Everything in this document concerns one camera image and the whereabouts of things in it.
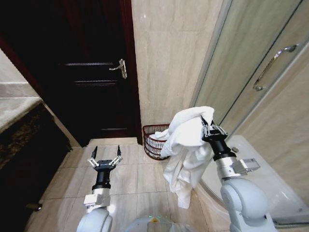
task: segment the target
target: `marble countertop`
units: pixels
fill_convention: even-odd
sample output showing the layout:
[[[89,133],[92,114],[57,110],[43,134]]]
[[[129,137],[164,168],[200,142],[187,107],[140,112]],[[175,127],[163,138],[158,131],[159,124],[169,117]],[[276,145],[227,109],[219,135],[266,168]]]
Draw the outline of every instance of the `marble countertop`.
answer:
[[[37,98],[0,98],[0,133],[21,119],[41,102]]]

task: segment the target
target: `door frame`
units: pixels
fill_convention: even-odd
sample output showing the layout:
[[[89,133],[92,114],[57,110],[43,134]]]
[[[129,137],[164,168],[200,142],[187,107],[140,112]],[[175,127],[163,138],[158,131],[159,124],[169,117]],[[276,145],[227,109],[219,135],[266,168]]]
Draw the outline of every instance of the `door frame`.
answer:
[[[142,144],[142,134],[141,134],[141,120],[140,120],[140,98],[139,98],[139,87],[137,78],[137,66],[136,66],[136,55],[135,55],[135,42],[134,42],[134,31],[133,31],[133,18],[132,18],[132,5],[131,0],[120,0],[121,8],[121,20],[124,31],[124,40],[126,45],[126,68],[128,73],[128,82],[130,87],[130,92],[132,94],[132,108],[131,113],[134,120],[133,130],[137,137],[138,144]],[[39,94],[43,101],[53,110],[55,115],[58,117],[57,109],[54,107],[55,102],[52,96],[49,96],[39,82],[34,78],[32,73],[28,70],[23,61],[17,56],[14,50],[5,42],[0,34],[0,48],[13,63],[13,65],[20,71],[24,78],[29,82],[29,84],[34,88],[34,90]],[[76,128],[68,127],[64,122],[64,126],[69,130],[73,137],[80,143],[81,146],[86,146],[91,139],[90,136],[85,136],[82,131]],[[117,137],[118,134],[110,134],[112,137]]]

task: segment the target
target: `wicker basket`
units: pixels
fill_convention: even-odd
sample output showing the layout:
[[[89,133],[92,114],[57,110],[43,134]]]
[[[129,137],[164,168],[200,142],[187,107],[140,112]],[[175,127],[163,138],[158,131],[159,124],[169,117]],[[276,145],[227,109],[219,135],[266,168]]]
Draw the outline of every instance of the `wicker basket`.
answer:
[[[149,135],[154,134],[156,131],[162,132],[167,128],[169,128],[169,124],[143,126],[144,150],[146,154],[154,160],[165,160],[168,158],[162,158],[160,155],[160,152],[166,140],[156,140],[151,138]]]

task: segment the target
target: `door handle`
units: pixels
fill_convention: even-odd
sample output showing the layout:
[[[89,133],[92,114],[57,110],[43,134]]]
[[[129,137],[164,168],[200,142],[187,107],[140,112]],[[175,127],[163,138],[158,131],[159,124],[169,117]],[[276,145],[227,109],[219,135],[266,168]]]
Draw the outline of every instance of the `door handle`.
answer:
[[[295,50],[295,48],[297,47],[297,45],[292,45],[292,46],[287,46],[283,49],[281,49],[279,52],[276,53],[275,56],[273,56],[270,61],[268,62],[268,64],[266,65],[266,67],[264,68],[264,70],[262,71],[261,75],[257,78],[257,80],[255,81],[255,83],[253,84],[253,89],[255,91],[260,91],[262,89],[264,89],[263,86],[259,85],[258,83],[262,80],[262,78],[264,77],[265,73],[270,69],[270,67],[274,64],[274,62],[276,61],[276,59],[281,56],[284,52],[293,52]]]
[[[110,71],[114,71],[114,70],[117,70],[117,69],[121,69],[122,77],[123,77],[124,79],[126,79],[126,78],[127,78],[127,74],[126,74],[126,62],[125,62],[123,59],[121,59],[121,60],[119,61],[119,66],[118,66],[118,67],[116,67],[116,68],[110,68],[109,70],[110,70]]]

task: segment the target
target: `door lock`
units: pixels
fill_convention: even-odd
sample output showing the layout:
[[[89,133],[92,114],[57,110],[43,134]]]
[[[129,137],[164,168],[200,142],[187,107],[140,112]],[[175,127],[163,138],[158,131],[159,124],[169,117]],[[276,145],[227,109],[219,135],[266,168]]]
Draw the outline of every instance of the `door lock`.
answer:
[[[126,74],[126,62],[125,62],[123,59],[121,59],[121,60],[119,61],[119,66],[118,66],[118,67],[116,67],[116,68],[110,68],[111,71],[114,71],[114,70],[117,70],[117,69],[121,69],[122,77],[123,77],[124,79],[126,79],[126,78],[127,78],[127,74]]]

